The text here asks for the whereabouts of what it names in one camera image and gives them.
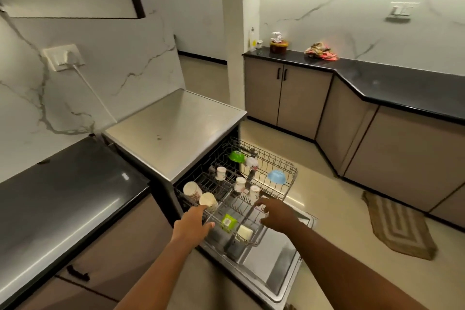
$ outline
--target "striped rug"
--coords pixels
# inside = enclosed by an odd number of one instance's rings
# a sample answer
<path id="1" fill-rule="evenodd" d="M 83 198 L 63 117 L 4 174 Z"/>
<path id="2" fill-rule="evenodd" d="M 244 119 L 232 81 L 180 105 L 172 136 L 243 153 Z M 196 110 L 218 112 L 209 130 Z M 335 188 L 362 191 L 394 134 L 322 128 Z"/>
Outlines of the striped rug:
<path id="1" fill-rule="evenodd" d="M 402 254 L 433 260 L 438 247 L 431 238 L 423 213 L 364 191 L 373 233 L 388 248 Z"/>

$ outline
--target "hand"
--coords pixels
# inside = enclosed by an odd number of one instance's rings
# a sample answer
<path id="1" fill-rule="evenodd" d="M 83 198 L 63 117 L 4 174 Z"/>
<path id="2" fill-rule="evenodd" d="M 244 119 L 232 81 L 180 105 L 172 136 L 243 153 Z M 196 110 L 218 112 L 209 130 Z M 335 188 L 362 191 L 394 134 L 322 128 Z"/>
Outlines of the hand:
<path id="1" fill-rule="evenodd" d="M 190 252 L 205 239 L 208 232 L 215 226 L 215 222 L 202 225 L 205 205 L 191 207 L 183 214 L 182 218 L 174 222 L 171 242 L 179 242 Z"/>
<path id="2" fill-rule="evenodd" d="M 260 223 L 266 227 L 287 234 L 299 223 L 294 210 L 280 200 L 262 197 L 255 202 L 255 206 L 261 205 L 265 205 L 263 212 L 269 213 L 266 218 L 260 220 Z"/>

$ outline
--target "white marble backsplash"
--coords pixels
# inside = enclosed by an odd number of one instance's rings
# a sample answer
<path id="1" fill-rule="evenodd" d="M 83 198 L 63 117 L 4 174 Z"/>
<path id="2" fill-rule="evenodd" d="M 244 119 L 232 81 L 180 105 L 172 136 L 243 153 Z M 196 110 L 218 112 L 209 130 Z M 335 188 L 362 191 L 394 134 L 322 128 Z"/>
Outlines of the white marble backsplash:
<path id="1" fill-rule="evenodd" d="M 41 49 L 75 43 L 81 73 L 117 120 L 184 87 L 164 1 L 142 2 L 140 20 L 0 13 L 0 182 L 113 123 L 77 73 L 50 70 Z"/>
<path id="2" fill-rule="evenodd" d="M 408 22 L 392 1 L 419 2 Z M 260 38 L 280 31 L 289 49 L 326 42 L 341 57 L 465 75 L 464 0 L 260 0 Z"/>

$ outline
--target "black handle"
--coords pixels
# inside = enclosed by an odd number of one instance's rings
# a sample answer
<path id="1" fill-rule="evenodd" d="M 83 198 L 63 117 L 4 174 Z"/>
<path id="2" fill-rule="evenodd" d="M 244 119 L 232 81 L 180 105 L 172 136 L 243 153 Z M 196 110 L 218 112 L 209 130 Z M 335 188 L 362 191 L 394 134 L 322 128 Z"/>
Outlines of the black handle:
<path id="1" fill-rule="evenodd" d="M 66 267 L 66 271 L 68 271 L 68 273 L 77 278 L 77 279 L 80 279 L 81 281 L 84 281 L 84 282 L 89 282 L 90 281 L 90 277 L 89 277 L 89 274 L 88 273 L 80 273 L 78 271 L 76 271 L 73 267 L 73 265 L 68 265 Z"/>

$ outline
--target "dishwasher rack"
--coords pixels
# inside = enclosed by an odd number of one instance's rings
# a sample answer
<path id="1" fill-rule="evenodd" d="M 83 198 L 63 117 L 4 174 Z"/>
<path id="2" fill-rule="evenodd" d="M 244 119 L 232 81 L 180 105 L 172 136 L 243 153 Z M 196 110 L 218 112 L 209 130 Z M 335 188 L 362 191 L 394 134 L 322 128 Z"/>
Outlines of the dishwasher rack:
<path id="1" fill-rule="evenodd" d="M 259 162 L 259 168 L 254 170 L 243 163 L 231 161 L 229 154 L 234 150 L 241 151 L 246 158 L 256 158 Z M 227 169 L 224 181 L 215 179 L 218 167 Z M 284 172 L 286 182 L 284 184 L 271 182 L 267 176 L 272 170 Z M 230 138 L 228 141 L 221 143 L 210 154 L 207 154 L 195 169 L 183 176 L 174 185 L 174 189 L 178 197 L 186 203 L 186 207 L 198 206 L 199 204 L 196 201 L 182 192 L 183 186 L 187 182 L 195 181 L 203 192 L 211 192 L 218 202 L 218 208 L 215 212 L 205 210 L 204 222 L 215 222 L 216 225 L 221 227 L 222 233 L 232 234 L 232 238 L 246 245 L 257 246 L 266 231 L 266 228 L 260 223 L 260 219 L 266 217 L 266 213 L 263 212 L 264 206 L 256 207 L 254 201 L 251 201 L 247 195 L 236 192 L 234 190 L 236 178 L 246 178 L 246 188 L 248 190 L 252 185 L 259 186 L 261 189 L 260 196 L 284 200 L 294 184 L 297 173 L 297 169 L 292 163 L 237 138 Z M 232 230 L 222 224 L 226 214 L 238 221 Z M 240 225 L 244 225 L 253 231 L 249 241 L 243 239 L 237 233 Z"/>

